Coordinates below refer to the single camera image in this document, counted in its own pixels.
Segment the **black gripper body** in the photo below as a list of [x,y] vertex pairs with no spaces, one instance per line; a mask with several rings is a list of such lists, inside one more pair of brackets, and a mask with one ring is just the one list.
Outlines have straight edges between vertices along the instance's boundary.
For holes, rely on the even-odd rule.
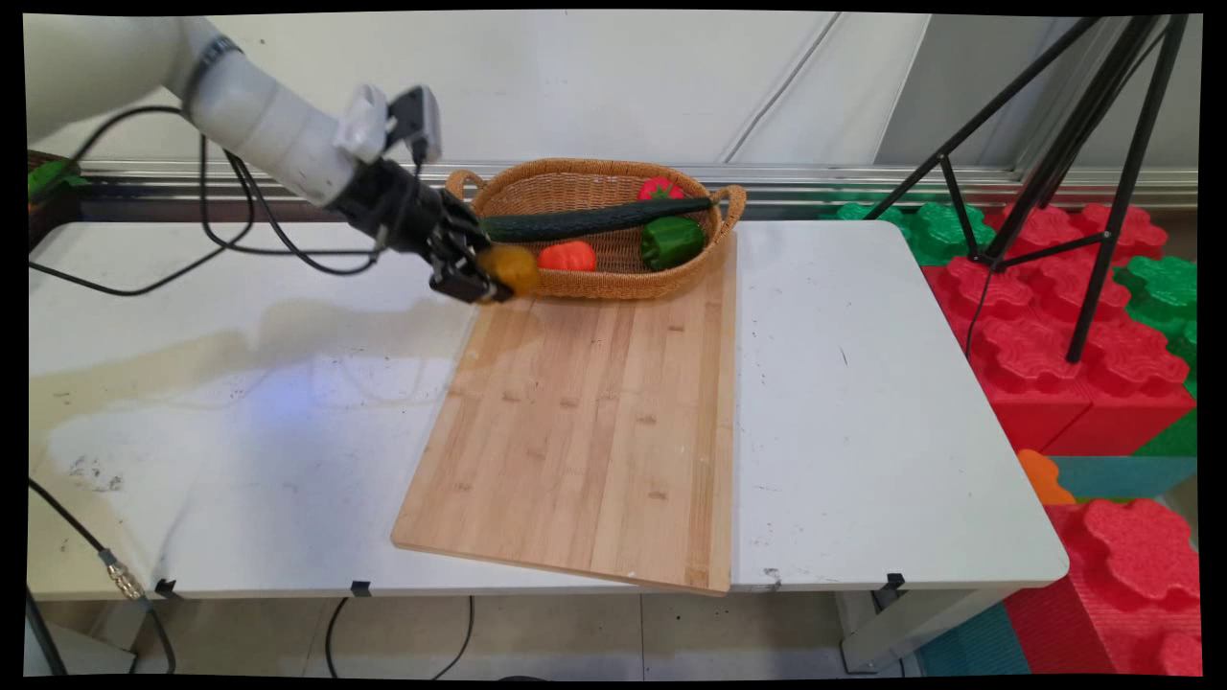
[[329,209],[378,247],[425,262],[433,253],[459,255],[456,211],[472,211],[460,196],[429,187],[390,160],[360,165]]

